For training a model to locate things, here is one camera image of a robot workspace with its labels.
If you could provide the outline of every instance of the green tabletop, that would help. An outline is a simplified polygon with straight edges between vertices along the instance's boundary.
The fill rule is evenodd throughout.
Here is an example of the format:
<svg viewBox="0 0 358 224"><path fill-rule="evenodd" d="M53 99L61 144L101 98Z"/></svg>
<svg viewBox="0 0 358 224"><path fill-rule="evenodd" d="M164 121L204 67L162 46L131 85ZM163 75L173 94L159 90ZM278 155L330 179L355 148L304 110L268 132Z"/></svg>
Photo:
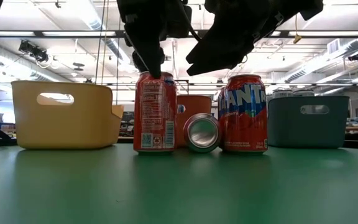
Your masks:
<svg viewBox="0 0 358 224"><path fill-rule="evenodd" d="M358 149L244 157L0 147L0 223L358 224Z"/></svg>

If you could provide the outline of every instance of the teal plastic bin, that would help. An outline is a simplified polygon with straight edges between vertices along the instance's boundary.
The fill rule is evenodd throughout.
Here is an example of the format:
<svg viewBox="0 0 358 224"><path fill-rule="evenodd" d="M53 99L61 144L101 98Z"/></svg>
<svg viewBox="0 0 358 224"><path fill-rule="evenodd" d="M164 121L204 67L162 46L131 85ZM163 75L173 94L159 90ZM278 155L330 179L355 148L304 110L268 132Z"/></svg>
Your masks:
<svg viewBox="0 0 358 224"><path fill-rule="evenodd" d="M348 96L294 96L268 104L268 144L338 148L345 140Z"/></svg>

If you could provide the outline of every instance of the orange container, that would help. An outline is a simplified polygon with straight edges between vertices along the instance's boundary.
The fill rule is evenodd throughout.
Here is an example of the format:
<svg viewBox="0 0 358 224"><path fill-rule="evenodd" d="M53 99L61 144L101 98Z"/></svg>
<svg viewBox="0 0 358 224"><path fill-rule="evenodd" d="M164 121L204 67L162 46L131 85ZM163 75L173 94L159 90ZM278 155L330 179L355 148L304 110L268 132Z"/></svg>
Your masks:
<svg viewBox="0 0 358 224"><path fill-rule="evenodd" d="M186 121L198 113L211 114L212 100L208 96L180 95L177 97L177 104L185 107L184 112L177 114L175 128L177 147L187 147L185 138L183 137L183 127Z"/></svg>

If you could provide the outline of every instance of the yellow plastic bin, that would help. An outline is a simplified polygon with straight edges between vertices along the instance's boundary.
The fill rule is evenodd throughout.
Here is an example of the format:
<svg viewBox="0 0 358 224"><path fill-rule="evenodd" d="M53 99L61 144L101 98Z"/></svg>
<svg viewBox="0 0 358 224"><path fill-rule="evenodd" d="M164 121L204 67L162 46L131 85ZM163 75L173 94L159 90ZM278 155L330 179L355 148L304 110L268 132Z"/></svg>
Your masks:
<svg viewBox="0 0 358 224"><path fill-rule="evenodd" d="M97 149L117 143L122 105L112 91L87 83L14 81L17 143L26 149ZM62 103L41 93L71 95Z"/></svg>

